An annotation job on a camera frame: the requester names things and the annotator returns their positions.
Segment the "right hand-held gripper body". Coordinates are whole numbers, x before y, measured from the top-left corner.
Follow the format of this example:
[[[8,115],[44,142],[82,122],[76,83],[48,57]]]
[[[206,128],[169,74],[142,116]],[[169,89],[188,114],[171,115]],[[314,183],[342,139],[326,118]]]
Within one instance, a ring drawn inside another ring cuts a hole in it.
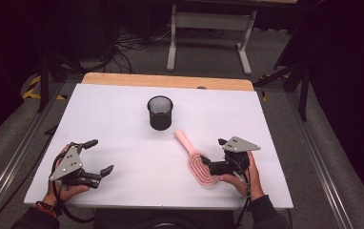
[[[225,174],[242,175],[249,167],[250,161],[248,151],[260,150],[260,146],[238,136],[233,136],[225,145],[220,145],[224,151],[224,160],[211,162],[209,169],[212,175],[221,176]]]

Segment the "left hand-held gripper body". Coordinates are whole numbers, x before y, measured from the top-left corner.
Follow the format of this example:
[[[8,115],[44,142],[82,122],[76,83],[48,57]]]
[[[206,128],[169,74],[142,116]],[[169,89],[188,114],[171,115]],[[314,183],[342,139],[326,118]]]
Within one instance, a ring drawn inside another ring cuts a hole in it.
[[[69,186],[86,185],[96,189],[101,180],[98,174],[87,173],[83,169],[80,153],[85,150],[83,143],[71,143],[70,148],[58,159],[59,164],[53,163],[53,170],[49,176],[50,181],[60,180]]]

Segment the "black mesh pen holder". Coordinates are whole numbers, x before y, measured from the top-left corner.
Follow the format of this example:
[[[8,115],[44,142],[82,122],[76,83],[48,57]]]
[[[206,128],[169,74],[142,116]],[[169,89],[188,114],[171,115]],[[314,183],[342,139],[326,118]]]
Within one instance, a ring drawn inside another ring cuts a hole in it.
[[[172,125],[172,101],[164,96],[152,97],[147,104],[150,116],[150,125],[156,131],[165,131]]]

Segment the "person's left hand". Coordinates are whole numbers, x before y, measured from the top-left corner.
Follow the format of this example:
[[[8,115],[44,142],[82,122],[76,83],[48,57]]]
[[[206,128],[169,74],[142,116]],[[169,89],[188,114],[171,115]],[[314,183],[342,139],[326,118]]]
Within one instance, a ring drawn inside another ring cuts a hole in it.
[[[48,181],[48,184],[47,193],[43,197],[42,201],[51,207],[54,207],[57,204],[55,191],[63,202],[67,202],[72,197],[90,190],[90,188],[86,185],[61,187],[57,182],[52,183],[51,181]]]

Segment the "person's right hand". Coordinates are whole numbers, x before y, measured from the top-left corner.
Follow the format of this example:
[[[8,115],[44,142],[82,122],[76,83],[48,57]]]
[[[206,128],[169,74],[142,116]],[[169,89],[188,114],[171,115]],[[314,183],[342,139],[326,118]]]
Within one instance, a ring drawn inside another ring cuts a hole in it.
[[[231,184],[243,198],[249,198],[251,201],[254,201],[258,198],[262,198],[264,192],[261,186],[259,172],[253,158],[253,153],[248,151],[247,154],[250,165],[245,171],[246,176],[249,179],[246,184],[238,177],[232,175],[222,175],[219,180]]]

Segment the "white table sheet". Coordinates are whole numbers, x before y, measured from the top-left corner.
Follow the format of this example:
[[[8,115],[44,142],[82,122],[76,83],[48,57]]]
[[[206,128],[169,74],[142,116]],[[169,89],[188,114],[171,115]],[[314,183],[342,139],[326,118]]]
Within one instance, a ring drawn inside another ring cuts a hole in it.
[[[173,103],[172,125],[150,125],[148,101],[157,95]],[[224,156],[218,138],[238,136],[260,146],[254,152],[263,190],[277,209],[293,205],[257,93],[201,89],[79,84],[25,196],[34,204],[46,193],[51,165],[70,142],[97,139],[80,157],[89,173],[113,165],[98,188],[71,199],[72,206],[238,209],[244,200],[233,186],[200,185],[188,167],[188,153],[175,138],[182,130],[210,160]]]

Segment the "person's lap in dark clothing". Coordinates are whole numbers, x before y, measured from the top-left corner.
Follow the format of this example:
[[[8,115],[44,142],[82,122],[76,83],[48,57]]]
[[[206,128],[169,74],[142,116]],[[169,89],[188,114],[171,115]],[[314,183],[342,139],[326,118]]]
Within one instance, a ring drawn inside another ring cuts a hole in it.
[[[232,211],[97,209],[93,229],[233,229]]]

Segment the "black metal stand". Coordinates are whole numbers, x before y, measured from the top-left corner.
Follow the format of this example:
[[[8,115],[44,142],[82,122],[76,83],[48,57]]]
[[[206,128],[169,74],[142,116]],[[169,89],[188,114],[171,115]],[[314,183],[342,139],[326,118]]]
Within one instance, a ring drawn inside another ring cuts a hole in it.
[[[285,92],[293,93],[297,88],[297,86],[300,86],[298,112],[300,114],[301,119],[303,121],[306,121],[307,120],[306,106],[307,106],[310,77],[308,74],[307,64],[305,62],[297,62],[289,67],[285,67],[277,71],[276,73],[260,78],[258,81],[253,83],[253,86],[255,88],[264,87],[267,84],[285,75],[287,75],[287,78],[282,86]]]
[[[85,74],[88,71],[79,64],[70,61],[68,58],[57,52],[45,52],[39,59],[41,98],[38,112],[41,113],[50,101],[49,76],[54,82],[63,83],[67,78],[64,65],[70,67],[76,73]]]

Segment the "yellow and black floor tape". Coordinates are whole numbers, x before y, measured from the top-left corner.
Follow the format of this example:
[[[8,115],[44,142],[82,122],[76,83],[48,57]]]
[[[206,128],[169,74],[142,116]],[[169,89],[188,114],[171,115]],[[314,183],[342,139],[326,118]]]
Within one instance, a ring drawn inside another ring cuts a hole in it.
[[[37,75],[33,78],[33,80],[30,82],[28,88],[25,90],[25,92],[23,93],[22,97],[24,99],[27,98],[32,98],[32,99],[40,99],[41,98],[41,94],[37,94],[35,92],[35,88],[37,86],[37,84],[41,81],[41,76]]]

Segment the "aluminium rail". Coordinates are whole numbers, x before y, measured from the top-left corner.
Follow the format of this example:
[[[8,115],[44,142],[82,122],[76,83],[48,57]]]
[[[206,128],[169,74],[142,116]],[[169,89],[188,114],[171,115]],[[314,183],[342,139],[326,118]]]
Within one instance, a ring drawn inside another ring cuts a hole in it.
[[[316,145],[308,123],[304,121],[300,115],[299,105],[297,104],[295,95],[293,93],[286,93],[286,97],[293,110],[294,117],[299,124],[301,132],[305,137],[305,140],[309,147],[312,164],[318,175],[325,196],[331,206],[339,229],[354,229],[354,226],[350,221],[349,215],[343,205],[342,199],[338,194],[336,185],[334,184],[331,174],[329,173],[328,168],[326,167],[320,151]]]
[[[63,86],[54,83],[48,89],[48,100],[41,112],[39,100],[25,100],[0,127],[0,204]]]

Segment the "white metal desk frame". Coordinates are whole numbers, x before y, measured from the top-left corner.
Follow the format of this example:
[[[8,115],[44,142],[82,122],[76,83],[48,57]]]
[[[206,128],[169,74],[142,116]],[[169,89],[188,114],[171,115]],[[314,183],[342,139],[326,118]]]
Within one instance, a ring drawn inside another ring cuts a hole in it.
[[[244,15],[204,13],[204,12],[184,12],[179,11],[176,5],[172,6],[171,14],[171,43],[169,47],[167,70],[172,72],[176,57],[176,29],[211,29],[242,31],[242,40],[236,44],[237,53],[240,58],[244,74],[251,75],[252,69],[246,54],[247,45],[251,36],[257,10],[251,10]]]

